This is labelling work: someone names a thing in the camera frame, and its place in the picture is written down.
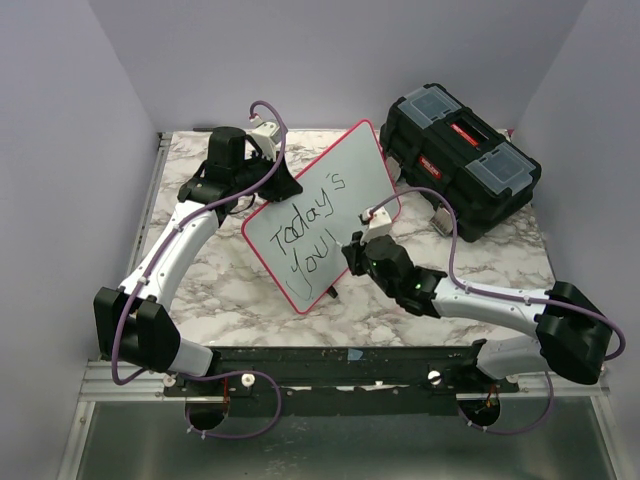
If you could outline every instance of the screw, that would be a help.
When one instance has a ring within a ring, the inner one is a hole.
[[[427,379],[429,380],[429,383],[435,387],[436,385],[440,385],[440,382],[442,382],[442,375],[440,375],[440,372],[437,370],[431,370],[427,375]]]

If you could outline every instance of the white connector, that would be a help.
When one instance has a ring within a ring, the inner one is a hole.
[[[384,207],[373,212],[373,215],[371,214],[371,209],[367,209],[362,213],[361,218],[365,220],[369,219],[367,229],[360,239],[361,245],[364,245],[376,237],[387,235],[391,231],[391,217]]]
[[[277,146],[281,140],[280,126],[275,120],[262,120],[260,115],[252,116],[249,121],[253,125],[253,130],[249,135],[256,141],[262,153],[270,160],[275,160]]]

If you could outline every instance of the red whiteboard border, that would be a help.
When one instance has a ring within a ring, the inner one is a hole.
[[[300,173],[298,173],[298,175],[296,175],[296,179],[300,178],[302,175],[304,175],[304,173],[309,170],[311,167],[313,167],[316,162],[318,162],[322,157],[324,157],[327,153],[329,153],[331,150],[333,150],[334,147],[336,147],[340,142],[342,142],[342,140],[344,140],[351,132],[353,132],[356,128],[358,128],[360,125],[362,125],[363,123],[366,123],[367,125],[369,125],[369,128],[371,128],[371,133],[373,134],[373,139],[375,140],[376,144],[378,145],[378,151],[380,152],[380,160],[382,160],[382,164],[384,165],[385,170],[387,171],[387,175],[389,175],[389,181],[391,182],[391,188],[393,188],[393,191],[396,191],[396,186],[395,186],[395,182],[393,181],[393,177],[391,176],[391,172],[389,171],[389,167],[387,166],[387,163],[384,161],[384,156],[382,155],[382,147],[380,146],[380,142],[378,142],[378,137],[376,137],[376,131],[373,128],[373,124],[371,123],[371,121],[367,120],[367,119],[362,119],[360,120],[358,123],[356,123],[353,127],[351,127],[349,130],[347,130],[344,135],[342,135],[338,140],[336,140],[333,144],[331,144],[324,152],[322,152],[318,158],[316,158],[315,160],[313,160],[311,163],[309,163],[309,165],[307,165],[306,167],[304,167],[302,169],[302,171]],[[395,200],[396,202],[398,202],[398,213],[396,214],[395,217],[393,217],[393,221],[396,220],[396,218],[398,218],[398,216],[400,215],[400,212],[402,211],[402,204],[400,203],[400,200],[396,198]],[[267,205],[269,205],[270,202],[264,203],[263,205],[261,205],[260,207],[258,207],[254,212],[251,213],[251,215],[249,215],[247,217],[247,219],[242,222],[242,227],[241,227],[241,232],[242,232],[242,236],[244,237],[244,239],[246,240],[247,244],[249,245],[249,247],[251,247],[251,250],[253,250],[253,253],[256,254],[256,256],[258,257],[258,260],[260,260],[260,263],[262,263],[262,265],[264,265],[264,268],[267,269],[267,272],[269,272],[269,275],[271,275],[271,278],[273,278],[273,280],[276,282],[276,285],[278,285],[278,288],[280,289],[280,291],[284,294],[285,298],[289,301],[289,303],[291,304],[291,306],[293,307],[293,309],[296,311],[296,313],[300,314],[300,315],[304,315],[307,312],[309,312],[313,307],[315,307],[316,303],[318,303],[320,301],[320,299],[327,293],[327,290],[325,290],[318,298],[315,302],[313,302],[311,304],[311,306],[309,308],[307,308],[304,311],[300,311],[298,310],[298,308],[296,307],[296,304],[293,302],[293,300],[291,300],[291,297],[289,296],[289,294],[287,293],[287,291],[282,287],[282,284],[278,281],[278,279],[276,278],[276,276],[273,274],[273,272],[271,271],[271,269],[269,268],[269,265],[267,265],[267,263],[263,260],[262,256],[260,255],[260,253],[258,253],[258,250],[256,250],[256,248],[253,246],[253,243],[251,243],[251,240],[249,240],[249,237],[247,236],[247,233],[245,231],[247,224],[251,221],[251,219],[253,217],[255,217],[256,215],[258,215]],[[344,271],[338,276],[338,278],[336,278],[336,280],[333,282],[333,284],[335,284],[338,280],[340,280],[340,278],[342,278],[342,276],[345,274],[345,272],[348,270],[348,268],[345,268]]]

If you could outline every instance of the metal floor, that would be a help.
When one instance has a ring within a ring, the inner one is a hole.
[[[497,426],[534,420],[546,400],[508,399]],[[230,419],[250,431],[266,419]],[[589,398],[558,398],[527,435],[482,434],[455,417],[283,418],[252,440],[186,433],[181,403],[98,403],[78,478],[101,479],[510,479],[615,478]]]

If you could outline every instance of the whiteboard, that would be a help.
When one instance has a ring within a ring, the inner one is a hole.
[[[306,313],[345,272],[336,242],[362,231],[359,215],[395,190],[373,125],[362,120],[296,177],[303,192],[267,203],[242,235],[298,313]],[[395,219],[396,199],[386,206]]]

